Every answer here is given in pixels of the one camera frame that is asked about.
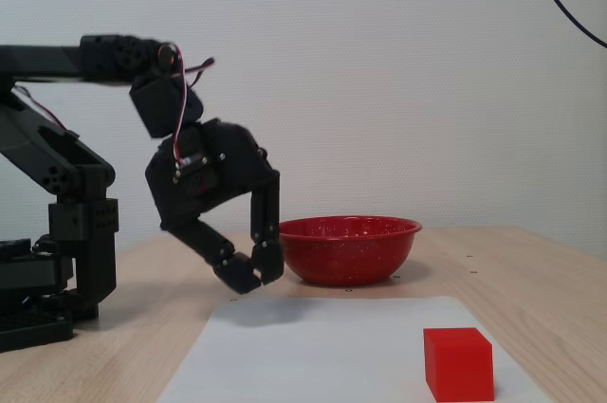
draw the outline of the bowl rim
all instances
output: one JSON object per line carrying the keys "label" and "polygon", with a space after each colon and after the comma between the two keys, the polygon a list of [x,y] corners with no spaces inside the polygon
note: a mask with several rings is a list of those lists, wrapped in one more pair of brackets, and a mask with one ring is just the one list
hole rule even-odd
{"label": "bowl rim", "polygon": [[[374,234],[374,235],[362,235],[359,237],[346,236],[346,237],[321,237],[319,235],[298,235],[298,234],[287,234],[281,232],[281,229],[285,225],[293,223],[299,223],[301,221],[319,220],[319,219],[345,219],[345,218],[373,218],[382,220],[396,220],[397,222],[407,222],[413,227],[407,230],[400,230],[398,232],[389,232],[386,234]],[[381,238],[399,237],[404,235],[413,235],[420,232],[423,229],[421,223],[412,220],[410,218],[400,218],[397,216],[385,216],[385,215],[328,215],[328,216],[310,216],[306,218],[296,218],[293,220],[286,220],[280,223],[278,227],[279,236],[289,240],[298,240],[303,242],[356,242],[356,241],[367,241],[377,240]]]}

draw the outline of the white wall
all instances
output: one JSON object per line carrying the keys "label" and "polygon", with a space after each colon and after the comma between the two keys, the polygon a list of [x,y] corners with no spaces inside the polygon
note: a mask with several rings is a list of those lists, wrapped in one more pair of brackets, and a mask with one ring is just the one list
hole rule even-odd
{"label": "white wall", "polygon": [[[606,0],[563,0],[607,38]],[[551,0],[0,0],[0,43],[85,33],[179,42],[217,66],[207,117],[246,124],[283,174],[283,218],[359,212],[520,225],[607,258],[607,50]],[[156,144],[126,89],[32,92],[112,162],[120,248],[157,231]],[[45,195],[0,162],[0,236],[41,234]],[[211,215],[244,229],[248,200]]]}

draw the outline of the red wire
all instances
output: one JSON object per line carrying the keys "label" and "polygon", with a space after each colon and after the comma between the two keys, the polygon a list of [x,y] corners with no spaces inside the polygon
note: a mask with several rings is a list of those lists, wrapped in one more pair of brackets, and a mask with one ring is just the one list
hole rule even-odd
{"label": "red wire", "polygon": [[179,109],[179,117],[177,119],[177,126],[175,127],[175,132],[173,133],[173,157],[175,158],[175,162],[177,163],[177,166],[181,168],[183,166],[183,159],[181,159],[181,153],[179,152],[178,141],[179,141],[179,133],[181,133],[181,126],[183,124],[183,116],[185,115],[185,112],[186,112],[186,104],[188,102],[188,81],[186,79],[186,74],[194,73],[194,72],[196,73],[196,78],[192,83],[192,85],[195,85],[198,82],[198,80],[200,79],[200,76],[202,76],[203,71],[215,63],[215,59],[209,58],[203,64],[200,64],[198,66],[193,66],[191,68],[186,68],[185,64],[183,62],[183,54],[181,53],[181,49],[177,45],[172,45],[172,46],[175,48],[175,52],[177,53],[177,62],[179,63],[179,68],[181,71],[176,76],[180,76],[181,79],[183,80],[183,85],[182,85],[183,92],[182,92],[182,96],[181,96],[181,106]]}
{"label": "red wire", "polygon": [[183,80],[183,92],[181,95],[181,108],[179,111],[179,118],[177,119],[177,126],[175,127],[175,132],[173,133],[173,157],[175,158],[175,162],[179,167],[183,166],[183,160],[181,159],[181,154],[179,153],[179,146],[177,145],[177,141],[179,140],[179,133],[181,132],[181,124],[183,123],[183,115],[186,112],[186,102],[188,100],[188,81],[186,80],[186,65],[183,63],[183,54],[181,53],[181,49],[179,46],[175,46],[175,51],[177,52],[177,62],[179,63],[179,68],[181,69],[181,79]]}
{"label": "red wire", "polygon": [[66,130],[67,128],[65,128],[65,125],[62,124],[62,122],[57,118],[57,116],[55,116],[50,109],[44,107],[41,103],[39,103],[37,100],[35,100],[32,96],[31,93],[29,93],[29,90],[27,90],[23,85],[15,85],[15,89],[18,92],[21,92],[23,95],[25,95],[26,97],[29,98],[29,100],[31,102],[33,102],[36,107],[42,109],[45,114],[51,119],[53,120],[57,125],[59,125],[60,127],[62,127],[64,130]]}

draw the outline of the wire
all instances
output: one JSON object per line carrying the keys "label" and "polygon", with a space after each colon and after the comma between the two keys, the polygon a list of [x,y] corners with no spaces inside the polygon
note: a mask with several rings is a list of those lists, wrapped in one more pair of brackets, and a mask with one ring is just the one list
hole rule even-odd
{"label": "wire", "polygon": [[561,11],[563,12],[563,14],[565,16],[567,16],[569,18],[569,20],[571,22],[574,23],[574,25],[579,28],[579,30],[582,31],[582,33],[584,33],[588,38],[590,38],[591,40],[593,40],[595,43],[603,46],[603,47],[607,47],[607,43],[605,43],[603,40],[601,40],[600,38],[598,38],[597,36],[595,36],[588,28],[586,28],[585,26],[583,26],[578,19],[576,19],[575,17],[573,17],[573,15],[567,10],[567,8],[564,6],[564,4],[561,2],[561,0],[554,0],[554,2],[557,4],[557,6],[561,9]]}
{"label": "wire", "polygon": [[[181,105],[179,107],[179,117],[177,118],[177,125],[175,127],[175,132],[173,133],[173,157],[175,159],[175,163],[179,168],[183,167],[184,162],[181,159],[181,153],[179,152],[179,134],[181,133],[181,126],[183,124],[183,116],[186,112],[186,104],[188,102],[188,88],[194,86],[202,76],[202,73],[205,69],[212,66],[215,63],[215,59],[213,57],[204,61],[204,63],[198,66],[192,66],[190,68],[186,68],[183,61],[183,54],[181,53],[181,49],[179,46],[175,44],[171,44],[177,53],[177,62],[179,63],[180,73],[174,75],[174,77],[181,77],[183,80],[182,84],[182,94],[181,94]],[[191,85],[188,85],[188,80],[186,79],[187,74],[196,73],[196,78],[194,79]]]}
{"label": "wire", "polygon": [[38,107],[39,109],[42,109],[45,114],[52,120],[54,121],[57,125],[59,125],[60,127],[62,127],[64,130],[66,130],[67,128],[65,128],[65,126],[62,124],[62,122],[57,118],[57,116],[55,116],[50,109],[44,107],[41,103],[39,103],[37,100],[34,99],[34,97],[32,97],[31,93],[29,93],[29,90],[27,90],[23,85],[15,85],[13,87],[15,90],[17,90],[19,93],[21,93],[22,95],[25,95],[26,97],[29,98],[29,100],[31,102],[33,102],[36,107]]}

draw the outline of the black cable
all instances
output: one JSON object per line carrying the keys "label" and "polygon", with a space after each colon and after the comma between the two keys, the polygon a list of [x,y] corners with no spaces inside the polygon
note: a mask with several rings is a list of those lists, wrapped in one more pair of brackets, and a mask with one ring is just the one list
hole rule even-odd
{"label": "black cable", "polygon": [[580,24],[579,21],[578,21],[578,19],[576,19],[575,17],[573,17],[573,15],[567,10],[567,8],[564,6],[564,4],[561,3],[561,0],[554,0],[554,2],[561,9],[561,11],[563,12],[563,14],[565,16],[567,16],[569,18],[569,20],[571,22],[573,22],[575,24],[575,26],[577,28],[579,28],[584,35],[586,35],[588,38],[590,38],[591,40],[593,40],[595,43],[597,43],[597,44],[599,44],[599,45],[601,45],[603,47],[607,47],[607,43],[605,43],[603,40],[601,40],[600,38],[598,38],[595,35],[593,35],[588,28],[586,28],[585,26],[583,26],[582,24]]}

